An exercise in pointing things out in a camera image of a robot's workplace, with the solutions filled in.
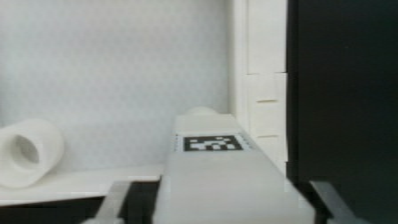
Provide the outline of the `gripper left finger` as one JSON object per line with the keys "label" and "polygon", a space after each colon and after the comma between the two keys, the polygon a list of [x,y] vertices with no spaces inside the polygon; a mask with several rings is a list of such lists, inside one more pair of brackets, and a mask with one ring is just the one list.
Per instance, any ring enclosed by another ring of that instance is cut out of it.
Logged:
{"label": "gripper left finger", "polygon": [[115,182],[96,215],[81,224],[153,224],[158,181]]}

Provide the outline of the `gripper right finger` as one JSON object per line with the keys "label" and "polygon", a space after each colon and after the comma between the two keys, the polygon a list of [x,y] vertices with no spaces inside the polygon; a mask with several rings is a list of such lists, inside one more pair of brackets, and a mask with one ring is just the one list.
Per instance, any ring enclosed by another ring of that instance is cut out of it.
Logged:
{"label": "gripper right finger", "polygon": [[327,181],[311,181],[311,186],[332,214],[327,224],[373,224],[353,214],[332,184]]}

